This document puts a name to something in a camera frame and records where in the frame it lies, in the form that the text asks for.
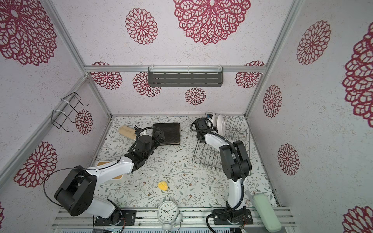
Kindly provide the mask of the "white round plate front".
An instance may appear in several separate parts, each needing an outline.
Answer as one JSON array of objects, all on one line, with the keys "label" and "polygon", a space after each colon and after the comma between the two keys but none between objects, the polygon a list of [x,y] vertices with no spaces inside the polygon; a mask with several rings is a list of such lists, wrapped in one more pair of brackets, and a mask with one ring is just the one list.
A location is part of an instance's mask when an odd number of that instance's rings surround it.
[{"label": "white round plate front", "polygon": [[212,118],[211,118],[211,122],[213,124],[213,127],[217,127],[217,118],[218,118],[218,115],[213,113]]}]

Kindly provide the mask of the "white round plate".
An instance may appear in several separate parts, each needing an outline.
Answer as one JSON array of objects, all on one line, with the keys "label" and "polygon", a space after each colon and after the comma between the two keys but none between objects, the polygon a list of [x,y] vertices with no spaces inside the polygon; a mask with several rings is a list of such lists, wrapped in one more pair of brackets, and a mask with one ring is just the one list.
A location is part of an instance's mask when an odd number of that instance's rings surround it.
[{"label": "white round plate", "polygon": [[217,118],[217,132],[219,135],[225,136],[226,126],[225,126],[224,117],[222,115],[218,115],[218,118]]},{"label": "white round plate", "polygon": [[217,127],[217,118],[218,118],[218,115],[213,113],[212,118],[211,118],[211,122],[213,124],[213,127]]}]

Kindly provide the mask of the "white round plate back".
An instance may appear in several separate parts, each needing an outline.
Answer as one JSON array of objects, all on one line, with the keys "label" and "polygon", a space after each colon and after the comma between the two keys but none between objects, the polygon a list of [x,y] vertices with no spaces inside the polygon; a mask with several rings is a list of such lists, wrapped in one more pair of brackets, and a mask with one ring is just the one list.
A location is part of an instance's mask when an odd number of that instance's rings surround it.
[{"label": "white round plate back", "polygon": [[224,117],[222,115],[218,115],[218,118],[217,118],[217,132],[219,135],[225,136],[226,126],[225,126]]}]

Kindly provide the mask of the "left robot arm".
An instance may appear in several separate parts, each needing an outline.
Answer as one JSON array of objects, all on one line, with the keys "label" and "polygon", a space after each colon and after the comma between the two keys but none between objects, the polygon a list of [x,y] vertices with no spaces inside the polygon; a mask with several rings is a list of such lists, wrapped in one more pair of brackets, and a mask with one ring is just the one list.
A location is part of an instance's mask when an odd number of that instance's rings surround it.
[{"label": "left robot arm", "polygon": [[164,132],[158,127],[140,130],[128,153],[116,161],[91,168],[71,168],[54,198],[71,216],[91,214],[105,219],[120,218],[120,207],[94,196],[96,186],[140,169],[164,141]]}]

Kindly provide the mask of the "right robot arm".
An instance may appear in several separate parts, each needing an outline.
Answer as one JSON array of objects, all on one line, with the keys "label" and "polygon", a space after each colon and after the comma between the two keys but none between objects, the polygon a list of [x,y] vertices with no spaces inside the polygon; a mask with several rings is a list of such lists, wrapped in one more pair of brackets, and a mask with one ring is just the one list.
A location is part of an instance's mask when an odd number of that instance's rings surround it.
[{"label": "right robot arm", "polygon": [[227,208],[243,207],[244,181],[250,175],[252,164],[246,146],[241,140],[232,141],[224,116],[209,114],[194,120],[190,126],[200,143],[207,144],[220,153],[221,167],[229,180]]}]

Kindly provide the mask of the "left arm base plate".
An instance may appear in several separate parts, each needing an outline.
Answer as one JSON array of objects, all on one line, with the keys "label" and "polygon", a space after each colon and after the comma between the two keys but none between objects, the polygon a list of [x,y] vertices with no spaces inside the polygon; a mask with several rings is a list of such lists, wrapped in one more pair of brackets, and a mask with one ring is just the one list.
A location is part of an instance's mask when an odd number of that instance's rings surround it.
[{"label": "left arm base plate", "polygon": [[136,210],[121,209],[120,213],[115,211],[110,218],[96,217],[94,226],[134,226],[136,215]]}]

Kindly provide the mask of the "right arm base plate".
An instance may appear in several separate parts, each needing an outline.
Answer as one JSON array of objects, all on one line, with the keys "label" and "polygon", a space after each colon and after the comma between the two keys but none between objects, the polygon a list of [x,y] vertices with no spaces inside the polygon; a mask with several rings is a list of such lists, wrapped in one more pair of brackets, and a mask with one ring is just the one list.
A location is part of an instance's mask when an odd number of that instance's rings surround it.
[{"label": "right arm base plate", "polygon": [[219,215],[218,213],[222,211],[222,209],[213,210],[215,225],[252,225],[254,222],[251,211],[246,206],[228,214]]}]

